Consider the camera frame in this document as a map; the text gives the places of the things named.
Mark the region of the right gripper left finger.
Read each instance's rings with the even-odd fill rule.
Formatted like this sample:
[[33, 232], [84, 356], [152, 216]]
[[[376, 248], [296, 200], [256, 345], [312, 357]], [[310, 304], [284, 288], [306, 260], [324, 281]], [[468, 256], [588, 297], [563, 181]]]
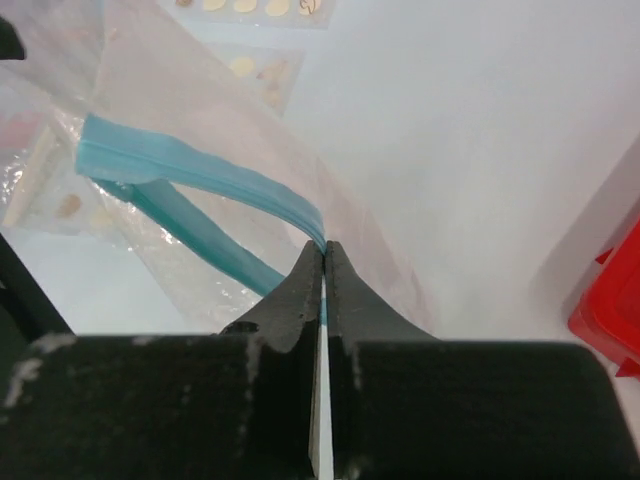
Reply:
[[310, 479], [323, 255], [308, 242], [209, 336], [30, 344], [1, 396], [5, 479]]

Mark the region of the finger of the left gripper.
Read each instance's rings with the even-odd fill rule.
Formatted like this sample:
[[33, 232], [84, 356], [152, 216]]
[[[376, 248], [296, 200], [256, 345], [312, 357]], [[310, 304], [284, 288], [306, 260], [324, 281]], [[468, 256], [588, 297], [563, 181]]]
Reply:
[[25, 59], [25, 48], [15, 27], [4, 17], [0, 17], [0, 60]]

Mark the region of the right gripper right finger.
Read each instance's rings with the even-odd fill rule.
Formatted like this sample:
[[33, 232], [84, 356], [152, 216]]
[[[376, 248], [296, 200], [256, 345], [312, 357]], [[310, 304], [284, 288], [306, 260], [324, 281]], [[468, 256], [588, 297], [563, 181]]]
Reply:
[[639, 456], [606, 370], [558, 342], [443, 341], [325, 254], [339, 479], [635, 479]]

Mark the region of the blue zipper clear bag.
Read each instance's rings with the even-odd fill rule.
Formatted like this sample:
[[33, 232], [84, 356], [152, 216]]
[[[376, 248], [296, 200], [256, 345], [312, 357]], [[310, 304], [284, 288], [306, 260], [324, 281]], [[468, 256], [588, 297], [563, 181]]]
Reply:
[[151, 1], [111, 1], [76, 150], [79, 173], [259, 295], [306, 241], [339, 242], [424, 331], [409, 263], [371, 211], [204, 45]]

